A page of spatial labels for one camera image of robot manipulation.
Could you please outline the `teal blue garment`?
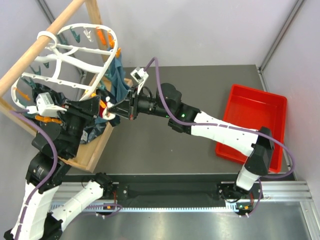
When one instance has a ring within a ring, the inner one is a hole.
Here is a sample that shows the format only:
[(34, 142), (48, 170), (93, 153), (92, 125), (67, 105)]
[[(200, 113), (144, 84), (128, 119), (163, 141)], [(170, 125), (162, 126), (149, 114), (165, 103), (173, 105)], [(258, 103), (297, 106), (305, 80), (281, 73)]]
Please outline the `teal blue garment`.
[(116, 97), (116, 103), (123, 100), (130, 87), (125, 83), (126, 73), (122, 65), (122, 55), (115, 57), (112, 60), (106, 71), (106, 76), (111, 82), (111, 89), (109, 92)]

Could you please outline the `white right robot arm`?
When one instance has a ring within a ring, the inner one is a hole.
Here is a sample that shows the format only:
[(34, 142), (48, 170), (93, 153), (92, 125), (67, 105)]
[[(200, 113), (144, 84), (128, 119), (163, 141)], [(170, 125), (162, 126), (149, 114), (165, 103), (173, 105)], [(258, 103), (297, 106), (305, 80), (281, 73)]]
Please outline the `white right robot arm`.
[(271, 130), (241, 128), (187, 105), (181, 98), (181, 92), (170, 83), (162, 83), (155, 97), (132, 87), (120, 102), (107, 102), (102, 115), (108, 119), (123, 117), (128, 120), (135, 120), (138, 114), (167, 118), (168, 126), (178, 133), (207, 138), (235, 149), (246, 161), (233, 186), (222, 188), (220, 196), (225, 200), (245, 198), (254, 183), (269, 173), (275, 148)]

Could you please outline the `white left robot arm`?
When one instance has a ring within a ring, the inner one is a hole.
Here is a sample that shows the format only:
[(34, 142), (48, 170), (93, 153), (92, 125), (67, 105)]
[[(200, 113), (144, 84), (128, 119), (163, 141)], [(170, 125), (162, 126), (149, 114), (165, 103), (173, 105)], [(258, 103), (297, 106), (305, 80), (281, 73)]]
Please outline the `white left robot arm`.
[(32, 146), (39, 152), (28, 166), (21, 210), (15, 226), (4, 233), (6, 240), (58, 240), (91, 203), (113, 194), (112, 180), (97, 173), (64, 205), (51, 210), (53, 197), (71, 168), (64, 161), (76, 157), (84, 128), (99, 115), (100, 101), (99, 96), (83, 101), (64, 100), (58, 112), (61, 123), (36, 127)]

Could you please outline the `navy sock with yellow tag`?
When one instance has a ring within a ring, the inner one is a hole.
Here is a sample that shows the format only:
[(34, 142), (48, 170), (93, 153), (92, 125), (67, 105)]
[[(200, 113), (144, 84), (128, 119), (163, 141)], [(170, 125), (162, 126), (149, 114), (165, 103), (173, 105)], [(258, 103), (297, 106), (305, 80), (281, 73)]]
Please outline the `navy sock with yellow tag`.
[(110, 112), (110, 108), (115, 104), (110, 96), (102, 96), (99, 103), (99, 117), (111, 124), (112, 127), (120, 125), (120, 117)]

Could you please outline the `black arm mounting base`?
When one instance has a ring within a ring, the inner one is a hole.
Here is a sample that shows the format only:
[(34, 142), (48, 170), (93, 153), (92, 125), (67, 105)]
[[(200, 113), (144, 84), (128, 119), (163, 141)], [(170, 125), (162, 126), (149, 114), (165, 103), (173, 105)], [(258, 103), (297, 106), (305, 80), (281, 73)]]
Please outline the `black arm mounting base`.
[(126, 212), (234, 212), (246, 216), (263, 198), (262, 186), (236, 186), (235, 173), (110, 174), (105, 193), (89, 204), (106, 212), (119, 204)]

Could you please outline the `white round clip hanger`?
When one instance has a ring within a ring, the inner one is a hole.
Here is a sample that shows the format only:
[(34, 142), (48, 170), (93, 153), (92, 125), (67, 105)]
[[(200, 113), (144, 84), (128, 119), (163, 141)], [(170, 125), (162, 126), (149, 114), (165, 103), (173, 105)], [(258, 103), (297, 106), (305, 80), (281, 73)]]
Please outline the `white round clip hanger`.
[[(73, 31), (74, 29), (83, 28), (85, 33), (89, 33), (90, 30), (96, 30), (100, 33), (106, 32), (107, 37), (100, 38), (101, 43), (108, 43), (110, 45), (106, 50), (101, 50), (98, 48), (89, 48), (84, 46), (74, 46), (69, 44), (58, 43), (58, 36), (49, 32), (49, 31), (40, 31), (37, 35), (37, 38), (48, 37), (49, 43), (44, 47), (46, 50), (51, 51), (50, 54), (46, 56), (37, 55), (35, 58), (36, 62), (39, 63), (50, 63), (55, 62), (55, 70), (53, 76), (44, 76), (40, 73), (27, 73), (23, 72), (19, 78), (13, 83), (10, 89), (11, 99), (16, 106), (20, 108), (25, 108), (26, 106), (18, 99), (17, 97), (17, 86), (18, 81), (23, 77), (28, 77), (31, 79), (36, 79), (44, 82), (50, 82), (62, 86), (71, 87), (74, 89), (79, 89), (84, 91), (84, 95), (80, 98), (81, 101), (84, 101), (91, 97), (91, 95), (96, 90), (98, 84), (102, 80), (103, 76), (107, 72), (107, 69), (110, 67), (112, 61), (116, 57), (119, 51), (119, 43), (116, 33), (108, 26), (101, 24), (92, 24), (92, 23), (74, 23), (67, 25), (61, 28), (58, 34), (61, 34), (65, 31)], [(80, 59), (77, 59), (74, 54), (76, 52), (83, 52), (95, 55), (103, 55), (107, 57), (107, 60), (104, 61), (103, 66), (89, 64)], [(95, 74), (95, 78), (90, 85), (84, 85), (80, 83), (71, 82), (69, 80), (59, 79), (61, 73), (62, 64), (66, 63), (72, 65), (78, 69), (81, 69), (85, 72), (90, 72)]]

